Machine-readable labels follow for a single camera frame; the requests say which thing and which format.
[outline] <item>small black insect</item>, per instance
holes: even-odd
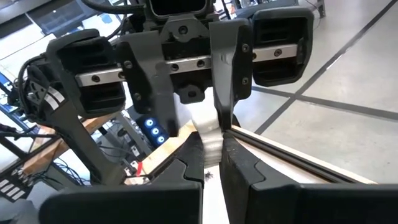
[[[205,174],[205,181],[208,182],[211,178],[213,178],[213,174],[210,171],[207,171]]]

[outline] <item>metal rod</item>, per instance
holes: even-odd
[[[23,159],[27,156],[27,153],[22,149],[18,148],[14,143],[10,142],[10,140],[6,139],[6,137],[0,137],[0,144],[14,153],[18,158]]]
[[[253,62],[265,62],[282,58],[291,58],[297,55],[297,44],[287,44],[274,47],[264,47],[253,50]],[[184,73],[198,70],[211,69],[211,56],[199,56],[178,60],[166,61],[171,73]],[[124,76],[120,73],[122,68],[112,68],[96,72],[88,72],[76,75],[79,86],[94,86],[114,82],[124,82]]]

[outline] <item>wooden plank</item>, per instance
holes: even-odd
[[[55,134],[55,130],[46,126],[39,125],[40,130],[38,134]],[[51,138],[35,138],[35,141],[32,143],[30,147],[30,151],[33,152],[34,150],[38,149],[41,145],[49,141]]]
[[[158,147],[153,153],[144,159],[142,162],[142,171],[144,174],[151,173],[157,166],[159,166],[166,158],[168,158],[175,150],[178,149],[191,135],[196,131],[192,121],[180,128],[178,137],[169,138],[166,142]]]
[[[83,125],[90,134],[93,134],[98,128],[102,127],[102,125],[115,116],[116,113],[99,118],[87,119],[83,122]],[[34,174],[48,166],[52,159],[57,158],[67,150],[69,150],[69,146],[65,143],[65,141],[63,141],[63,139],[59,139],[49,147],[45,148],[41,153],[28,160],[24,164],[22,170],[27,175]]]
[[[352,179],[358,180],[358,181],[360,181],[360,182],[362,182],[362,183],[365,183],[365,184],[376,184],[376,182],[371,181],[371,180],[369,180],[369,179],[367,179],[367,178],[365,178],[365,177],[361,177],[361,176],[358,175],[358,174],[354,174],[353,172],[350,172],[350,171],[344,170],[344,169],[342,169],[342,168],[339,168],[339,167],[337,167],[337,166],[331,165],[330,163],[327,163],[327,162],[322,161],[322,160],[320,160],[320,159],[317,159],[317,158],[315,158],[315,157],[309,156],[309,155],[307,155],[307,154],[305,154],[305,153],[302,153],[302,152],[300,152],[300,151],[297,151],[297,150],[295,150],[295,149],[292,149],[291,147],[287,147],[287,146],[285,146],[285,145],[283,145],[283,144],[281,144],[281,143],[275,142],[275,141],[273,141],[273,140],[271,140],[271,139],[267,139],[267,138],[265,138],[265,137],[263,137],[263,136],[254,134],[254,133],[252,133],[252,132],[250,132],[250,131],[248,131],[248,130],[245,130],[245,129],[243,129],[243,128],[239,128],[239,127],[237,127],[237,126],[233,126],[233,129],[238,130],[238,131],[241,131],[242,133],[247,134],[247,135],[250,135],[250,136],[252,136],[253,138],[256,138],[256,139],[258,139],[258,140],[260,140],[260,141],[264,141],[264,142],[269,143],[269,144],[271,144],[271,145],[273,145],[273,146],[276,146],[276,147],[278,147],[278,148],[281,149],[281,150],[285,150],[285,151],[287,151],[287,152],[290,152],[290,153],[292,153],[292,154],[295,154],[295,155],[297,155],[297,156],[300,156],[300,157],[302,157],[302,158],[304,158],[304,159],[307,159],[307,160],[309,160],[309,161],[311,161],[311,162],[314,162],[314,163],[316,163],[316,164],[319,164],[319,165],[321,165],[321,166],[323,166],[323,167],[326,167],[326,168],[328,168],[328,169],[331,169],[331,170],[334,170],[334,171],[336,171],[336,172],[339,172],[340,174],[346,175],[347,177],[351,177]]]

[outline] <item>gray floor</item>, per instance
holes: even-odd
[[[258,131],[289,97],[295,100],[263,136],[380,183],[398,182],[398,4],[303,93],[303,86],[390,0],[325,0],[311,61],[297,83],[253,92],[236,106],[244,128]]]

